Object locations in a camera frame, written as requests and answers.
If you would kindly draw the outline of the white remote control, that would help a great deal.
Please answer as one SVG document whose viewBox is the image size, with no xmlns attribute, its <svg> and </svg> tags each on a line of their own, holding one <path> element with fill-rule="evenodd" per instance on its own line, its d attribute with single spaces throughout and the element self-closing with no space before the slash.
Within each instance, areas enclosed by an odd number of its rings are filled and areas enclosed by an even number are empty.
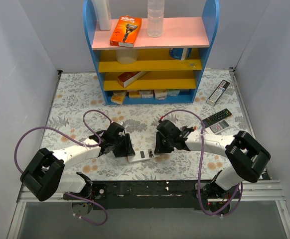
<svg viewBox="0 0 290 239">
<path fill-rule="evenodd" d="M 160 155 L 155 154 L 152 149 L 139 150 L 135 151 L 135 155 L 128 156 L 128 163 L 138 163 L 141 161 L 146 161 L 157 157 L 160 157 Z"/>
</svg>

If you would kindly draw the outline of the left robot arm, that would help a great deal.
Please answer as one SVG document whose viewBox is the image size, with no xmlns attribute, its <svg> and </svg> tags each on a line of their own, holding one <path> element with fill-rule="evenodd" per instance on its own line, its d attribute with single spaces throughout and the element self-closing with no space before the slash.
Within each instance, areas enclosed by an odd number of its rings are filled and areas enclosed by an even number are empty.
<svg viewBox="0 0 290 239">
<path fill-rule="evenodd" d="M 83 142 L 76 141 L 73 146 L 58 150 L 39 149 L 21 170 L 20 181 L 41 202 L 55 193 L 87 199 L 92 195 L 92 180 L 81 172 L 68 174 L 66 170 L 111 152 L 115 157 L 135 155 L 130 135 L 116 122 L 110 123 L 106 130 L 93 132 Z"/>
</svg>

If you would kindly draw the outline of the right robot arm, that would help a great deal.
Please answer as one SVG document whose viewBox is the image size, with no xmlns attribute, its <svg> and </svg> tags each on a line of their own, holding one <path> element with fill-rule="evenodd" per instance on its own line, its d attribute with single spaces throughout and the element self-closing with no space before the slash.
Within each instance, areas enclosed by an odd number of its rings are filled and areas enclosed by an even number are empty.
<svg viewBox="0 0 290 239">
<path fill-rule="evenodd" d="M 236 135 L 202 134 L 193 127 L 179 129 L 171 121 L 161 120 L 157 126 L 155 154 L 177 150 L 200 151 L 227 157 L 231 166 L 221 170 L 207 186 L 217 198 L 243 181 L 256 183 L 269 162 L 270 153 L 246 131 Z"/>
</svg>

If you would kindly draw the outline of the black TV remote control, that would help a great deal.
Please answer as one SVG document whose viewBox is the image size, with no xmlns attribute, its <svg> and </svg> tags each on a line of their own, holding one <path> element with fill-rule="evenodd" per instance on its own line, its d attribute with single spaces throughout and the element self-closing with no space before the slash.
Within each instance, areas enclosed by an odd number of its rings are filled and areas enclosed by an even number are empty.
<svg viewBox="0 0 290 239">
<path fill-rule="evenodd" d="M 231 116 L 232 113 L 228 109 L 223 109 L 203 120 L 205 127 L 210 127 L 221 120 L 226 119 L 227 117 Z"/>
</svg>

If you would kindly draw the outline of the white grey AC remote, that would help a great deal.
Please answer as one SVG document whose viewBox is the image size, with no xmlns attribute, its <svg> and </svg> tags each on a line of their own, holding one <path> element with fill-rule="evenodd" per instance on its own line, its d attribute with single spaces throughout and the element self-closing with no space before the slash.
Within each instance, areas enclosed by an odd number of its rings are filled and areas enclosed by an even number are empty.
<svg viewBox="0 0 290 239">
<path fill-rule="evenodd" d="M 211 130 L 212 133 L 219 134 L 224 130 L 226 130 L 228 127 L 229 124 L 225 120 L 222 120 L 210 126 L 209 129 Z"/>
</svg>

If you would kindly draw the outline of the cream sponge pack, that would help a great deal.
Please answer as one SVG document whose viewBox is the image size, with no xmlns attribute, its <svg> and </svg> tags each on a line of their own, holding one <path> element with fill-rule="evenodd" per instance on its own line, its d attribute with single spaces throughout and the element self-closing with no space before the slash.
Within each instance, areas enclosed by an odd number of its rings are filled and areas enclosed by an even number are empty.
<svg viewBox="0 0 290 239">
<path fill-rule="evenodd" d="M 168 91 L 166 89 L 164 90 L 154 90 L 154 97 L 156 100 L 165 100 L 168 95 Z"/>
</svg>

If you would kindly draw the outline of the black base bar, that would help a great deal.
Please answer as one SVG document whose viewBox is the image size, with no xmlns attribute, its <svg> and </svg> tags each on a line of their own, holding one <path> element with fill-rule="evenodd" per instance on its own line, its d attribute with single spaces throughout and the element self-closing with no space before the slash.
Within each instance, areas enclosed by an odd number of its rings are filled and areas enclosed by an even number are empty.
<svg viewBox="0 0 290 239">
<path fill-rule="evenodd" d="M 74 195 L 93 200 L 105 209 L 200 210 L 196 180 L 94 181 Z"/>
</svg>

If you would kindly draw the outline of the green sponge pack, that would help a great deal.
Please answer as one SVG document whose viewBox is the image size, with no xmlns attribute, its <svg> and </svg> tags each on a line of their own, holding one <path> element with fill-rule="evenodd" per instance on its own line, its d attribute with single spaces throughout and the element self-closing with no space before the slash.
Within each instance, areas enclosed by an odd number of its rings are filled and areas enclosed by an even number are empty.
<svg viewBox="0 0 290 239">
<path fill-rule="evenodd" d="M 180 93 L 180 90 L 176 90 L 176 89 L 167 90 L 167 95 L 171 97 L 176 97 L 179 95 L 179 93 Z"/>
</svg>

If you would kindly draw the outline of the white sponge pack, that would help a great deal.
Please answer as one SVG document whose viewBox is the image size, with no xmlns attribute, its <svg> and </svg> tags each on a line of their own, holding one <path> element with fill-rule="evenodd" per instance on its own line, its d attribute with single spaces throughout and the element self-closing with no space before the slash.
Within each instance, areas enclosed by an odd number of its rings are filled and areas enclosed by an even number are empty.
<svg viewBox="0 0 290 239">
<path fill-rule="evenodd" d="M 139 94 L 141 95 L 141 98 L 144 99 L 150 99 L 154 96 L 153 90 L 139 90 Z"/>
</svg>

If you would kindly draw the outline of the black silver toothpaste box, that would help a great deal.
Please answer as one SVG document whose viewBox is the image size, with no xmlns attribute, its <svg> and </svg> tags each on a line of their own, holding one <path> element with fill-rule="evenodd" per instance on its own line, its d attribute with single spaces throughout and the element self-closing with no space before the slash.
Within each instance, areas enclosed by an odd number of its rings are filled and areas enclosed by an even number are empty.
<svg viewBox="0 0 290 239">
<path fill-rule="evenodd" d="M 225 90 L 229 87 L 230 82 L 222 80 L 221 83 L 217 86 L 217 88 L 213 91 L 210 97 L 206 100 L 206 103 L 210 106 L 215 106 L 219 98 L 225 92 Z"/>
</svg>

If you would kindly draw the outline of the blue and yellow shelf unit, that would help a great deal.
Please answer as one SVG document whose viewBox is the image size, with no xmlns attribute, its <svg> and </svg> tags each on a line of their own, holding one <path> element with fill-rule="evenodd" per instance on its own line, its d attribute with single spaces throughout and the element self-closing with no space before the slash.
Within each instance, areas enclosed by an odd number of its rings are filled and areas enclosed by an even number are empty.
<svg viewBox="0 0 290 239">
<path fill-rule="evenodd" d="M 165 104 L 189 104 L 196 97 L 207 65 L 220 18 L 217 0 L 205 3 L 201 17 L 165 18 L 163 34 L 152 38 L 147 34 L 147 20 L 142 20 L 134 49 L 138 59 L 132 64 L 120 64 L 116 59 L 118 46 L 110 45 L 111 31 L 101 31 L 94 5 L 83 3 L 83 24 L 87 44 L 100 83 L 105 103 L 111 105 L 113 91 L 123 87 L 117 77 L 127 71 L 147 71 L 128 86 L 128 90 L 180 90 L 176 97 L 168 96 Z M 177 60 L 169 55 L 170 48 L 192 48 L 188 59 Z"/>
</svg>

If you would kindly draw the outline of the white translucent cup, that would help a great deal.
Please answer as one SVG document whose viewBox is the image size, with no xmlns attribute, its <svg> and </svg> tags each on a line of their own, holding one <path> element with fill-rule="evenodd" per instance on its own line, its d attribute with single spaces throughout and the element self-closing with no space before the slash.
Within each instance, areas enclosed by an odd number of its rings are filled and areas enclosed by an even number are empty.
<svg viewBox="0 0 290 239">
<path fill-rule="evenodd" d="M 120 64 L 132 64 L 138 59 L 137 49 L 116 50 L 116 59 Z"/>
</svg>

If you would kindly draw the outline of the clear plastic bottle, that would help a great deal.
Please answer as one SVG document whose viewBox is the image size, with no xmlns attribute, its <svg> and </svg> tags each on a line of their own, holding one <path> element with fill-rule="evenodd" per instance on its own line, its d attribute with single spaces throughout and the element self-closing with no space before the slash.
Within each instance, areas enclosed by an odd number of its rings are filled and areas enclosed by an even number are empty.
<svg viewBox="0 0 290 239">
<path fill-rule="evenodd" d="M 160 37 L 163 33 L 164 0 L 147 1 L 147 33 L 150 37 Z"/>
</svg>

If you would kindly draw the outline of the white bottle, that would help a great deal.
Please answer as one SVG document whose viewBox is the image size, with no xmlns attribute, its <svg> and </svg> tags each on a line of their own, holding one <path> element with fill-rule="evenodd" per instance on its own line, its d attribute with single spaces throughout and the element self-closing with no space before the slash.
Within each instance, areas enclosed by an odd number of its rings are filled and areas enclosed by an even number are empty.
<svg viewBox="0 0 290 239">
<path fill-rule="evenodd" d="M 95 0 L 95 9 L 101 31 L 109 31 L 112 26 L 111 11 L 108 0 Z"/>
</svg>

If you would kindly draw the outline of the metal corner rail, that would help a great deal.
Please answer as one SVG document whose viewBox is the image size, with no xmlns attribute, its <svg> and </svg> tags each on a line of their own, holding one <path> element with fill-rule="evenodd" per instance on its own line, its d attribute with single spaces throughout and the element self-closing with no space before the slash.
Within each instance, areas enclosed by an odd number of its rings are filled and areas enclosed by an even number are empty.
<svg viewBox="0 0 290 239">
<path fill-rule="evenodd" d="M 234 67 L 229 67 L 228 71 L 230 73 L 230 77 L 231 77 L 232 81 L 235 84 L 237 84 L 237 78 L 236 78 L 236 74 L 235 74 L 235 68 Z"/>
</svg>

